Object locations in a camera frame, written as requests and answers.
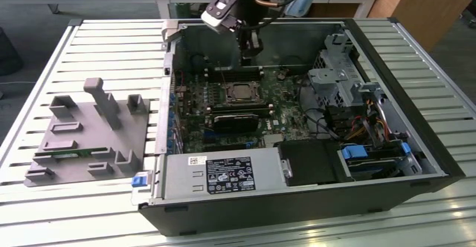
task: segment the table leg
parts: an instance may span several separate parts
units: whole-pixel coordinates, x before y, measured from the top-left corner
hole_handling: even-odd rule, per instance
[[[369,15],[372,6],[373,6],[374,0],[364,0],[360,4],[358,4],[358,8],[354,14],[354,18],[366,18],[366,16]]]
[[[57,3],[48,3],[48,7],[49,7],[49,10],[50,10],[52,14],[60,13],[58,4]]]
[[[170,0],[156,0],[158,15],[160,15],[161,19],[170,18],[169,3],[170,3]]]

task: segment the circuit board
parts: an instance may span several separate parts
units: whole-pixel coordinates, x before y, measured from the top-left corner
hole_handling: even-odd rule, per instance
[[[238,144],[245,149],[269,147],[265,135],[270,134],[280,135],[277,137],[282,140],[312,137],[296,102],[296,76],[278,78],[282,75],[280,69],[264,69],[262,71],[264,75],[258,81],[260,96],[264,100],[270,101],[273,111],[270,118],[258,119],[256,131],[248,133],[214,134],[213,130],[205,127],[206,105],[212,99],[208,90],[213,87],[220,89],[224,83],[208,83],[200,76],[189,81],[189,95],[184,96],[181,114],[184,153],[204,152],[217,146]],[[208,135],[213,136],[213,142],[206,141]]]

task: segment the warning label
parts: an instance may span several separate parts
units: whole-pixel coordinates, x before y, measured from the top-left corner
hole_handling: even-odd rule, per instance
[[[209,194],[256,190],[252,159],[206,160],[206,186]]]

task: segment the aluminum grating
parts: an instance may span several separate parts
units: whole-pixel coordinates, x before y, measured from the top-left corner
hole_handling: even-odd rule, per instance
[[[42,80],[33,89],[37,96],[32,92],[8,135],[10,144],[5,140],[0,148],[0,155],[4,154],[0,245],[380,247],[476,244],[476,123],[468,120],[473,112],[450,88],[445,75],[424,60],[426,57],[420,56],[417,47],[393,24],[386,20],[358,20],[357,23],[365,27],[378,51],[385,53],[382,57],[390,70],[449,146],[466,173],[464,180],[436,193],[414,197],[388,212],[176,238],[161,236],[136,212],[130,205],[129,179],[26,188],[21,181],[49,123],[46,105],[56,94],[90,101],[89,96],[80,93],[86,77],[102,77],[104,89],[116,99],[133,93],[152,99],[145,153],[152,154],[154,150],[162,84],[161,21],[84,21],[80,28],[68,28]],[[125,43],[133,45],[132,52],[124,52],[129,49]],[[152,165],[149,157],[144,167]]]

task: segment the white sticker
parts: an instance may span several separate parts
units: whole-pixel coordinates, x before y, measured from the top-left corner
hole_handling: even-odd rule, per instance
[[[204,165],[205,161],[206,161],[206,156],[188,157],[188,165]]]

